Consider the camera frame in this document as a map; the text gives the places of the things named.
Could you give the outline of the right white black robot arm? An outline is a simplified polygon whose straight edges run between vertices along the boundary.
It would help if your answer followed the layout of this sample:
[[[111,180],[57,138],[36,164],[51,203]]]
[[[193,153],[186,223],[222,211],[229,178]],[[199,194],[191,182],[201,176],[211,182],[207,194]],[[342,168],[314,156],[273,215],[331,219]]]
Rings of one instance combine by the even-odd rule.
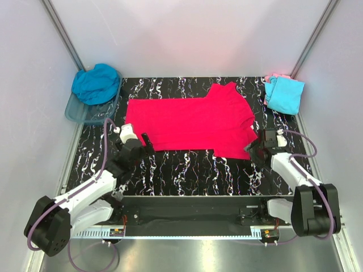
[[[299,237],[330,238],[341,230],[339,196],[332,184],[324,184],[309,174],[287,151],[286,130],[263,129],[245,150],[252,162],[277,173],[291,189],[293,199],[272,198],[262,201],[257,213],[263,224],[281,219],[293,227]]]

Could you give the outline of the red t shirt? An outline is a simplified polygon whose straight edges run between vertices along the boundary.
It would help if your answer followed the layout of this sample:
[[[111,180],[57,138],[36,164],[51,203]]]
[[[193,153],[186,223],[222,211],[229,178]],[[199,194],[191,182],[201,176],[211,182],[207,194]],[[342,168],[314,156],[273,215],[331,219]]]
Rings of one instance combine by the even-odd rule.
[[[205,97],[130,99],[125,122],[146,133],[155,151],[213,150],[214,156],[248,160],[257,136],[255,115],[237,85],[213,84]]]

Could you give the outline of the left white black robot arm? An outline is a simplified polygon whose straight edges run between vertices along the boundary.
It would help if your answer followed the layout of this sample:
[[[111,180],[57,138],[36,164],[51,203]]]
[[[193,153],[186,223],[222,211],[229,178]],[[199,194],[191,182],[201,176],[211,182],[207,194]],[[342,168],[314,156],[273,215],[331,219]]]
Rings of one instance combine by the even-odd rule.
[[[30,250],[53,257],[76,234],[100,222],[117,224],[122,219],[123,211],[116,207],[120,200],[112,193],[138,161],[154,154],[154,148],[143,133],[141,138],[122,137],[118,149],[94,177],[56,198],[45,195],[36,202],[24,229]]]

